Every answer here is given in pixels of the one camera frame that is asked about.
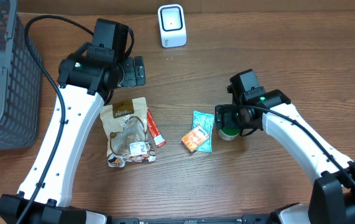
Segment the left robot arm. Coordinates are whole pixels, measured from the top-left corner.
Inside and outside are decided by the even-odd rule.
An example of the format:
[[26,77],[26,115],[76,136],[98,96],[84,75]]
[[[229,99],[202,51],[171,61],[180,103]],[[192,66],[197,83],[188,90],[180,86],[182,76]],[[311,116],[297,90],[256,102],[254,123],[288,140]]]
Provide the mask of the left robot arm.
[[35,162],[15,195],[0,198],[6,223],[111,223],[110,215],[71,205],[85,142],[115,89],[145,84],[142,57],[132,57],[127,25],[98,19],[84,43],[60,62],[51,80],[57,99]]

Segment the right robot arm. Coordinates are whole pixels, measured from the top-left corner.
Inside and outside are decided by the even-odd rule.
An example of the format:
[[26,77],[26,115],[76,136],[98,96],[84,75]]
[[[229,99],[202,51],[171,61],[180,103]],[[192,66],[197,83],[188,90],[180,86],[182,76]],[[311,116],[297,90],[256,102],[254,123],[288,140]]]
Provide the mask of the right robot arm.
[[293,203],[268,215],[243,215],[243,223],[355,224],[355,162],[325,141],[280,90],[266,91],[253,70],[230,78],[230,105],[215,107],[215,125],[227,141],[257,130],[276,139],[305,171],[310,203]]

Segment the brown snack pouch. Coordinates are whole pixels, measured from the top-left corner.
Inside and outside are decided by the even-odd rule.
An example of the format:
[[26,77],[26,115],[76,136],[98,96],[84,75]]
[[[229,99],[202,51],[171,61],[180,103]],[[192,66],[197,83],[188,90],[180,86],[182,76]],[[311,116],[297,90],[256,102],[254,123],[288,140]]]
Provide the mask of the brown snack pouch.
[[123,168],[129,162],[154,162],[156,154],[148,139],[147,102],[144,97],[104,106],[100,112],[108,138],[109,167]]

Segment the green lid jar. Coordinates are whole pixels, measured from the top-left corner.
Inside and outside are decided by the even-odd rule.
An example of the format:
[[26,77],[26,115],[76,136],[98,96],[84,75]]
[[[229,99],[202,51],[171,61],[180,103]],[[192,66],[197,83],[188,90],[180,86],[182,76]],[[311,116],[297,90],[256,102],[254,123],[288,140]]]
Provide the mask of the green lid jar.
[[218,130],[219,137],[225,141],[232,141],[236,139],[239,133],[239,129],[223,128]]

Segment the orange small box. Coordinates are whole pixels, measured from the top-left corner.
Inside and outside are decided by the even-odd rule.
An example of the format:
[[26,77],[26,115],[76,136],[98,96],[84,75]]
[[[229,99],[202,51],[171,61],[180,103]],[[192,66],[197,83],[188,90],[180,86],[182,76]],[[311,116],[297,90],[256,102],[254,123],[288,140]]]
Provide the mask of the orange small box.
[[190,152],[194,152],[209,138],[208,132],[198,125],[182,137],[182,143]]

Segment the teal wipes packet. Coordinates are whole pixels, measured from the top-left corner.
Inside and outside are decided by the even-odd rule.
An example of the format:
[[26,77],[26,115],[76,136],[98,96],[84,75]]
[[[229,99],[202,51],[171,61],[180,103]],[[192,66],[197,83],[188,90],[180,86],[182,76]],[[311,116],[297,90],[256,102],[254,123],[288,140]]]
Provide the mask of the teal wipes packet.
[[214,126],[214,115],[209,113],[202,113],[200,111],[195,110],[193,112],[192,128],[195,128],[198,125],[200,125],[209,134],[209,138],[196,150],[199,152],[212,153],[212,133]]

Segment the red stick sachet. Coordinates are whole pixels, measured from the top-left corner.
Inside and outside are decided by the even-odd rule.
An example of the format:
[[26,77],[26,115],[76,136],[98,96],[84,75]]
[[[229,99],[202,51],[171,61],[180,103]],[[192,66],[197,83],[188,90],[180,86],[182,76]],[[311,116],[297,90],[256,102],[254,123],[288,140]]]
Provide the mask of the red stick sachet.
[[162,137],[150,110],[147,110],[147,127],[151,136],[153,137],[155,145],[158,148],[164,146],[166,144],[166,140]]

